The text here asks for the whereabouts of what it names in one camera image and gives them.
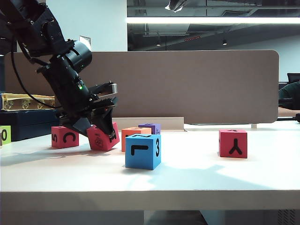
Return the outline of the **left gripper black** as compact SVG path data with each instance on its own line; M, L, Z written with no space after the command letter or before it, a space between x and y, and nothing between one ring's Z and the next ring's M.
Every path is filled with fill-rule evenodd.
M115 139L112 112L116 106L117 84L108 82L87 87L80 78L61 81L55 95L61 104L57 114L61 124L72 124L78 133L88 136L91 124L102 130L109 139Z

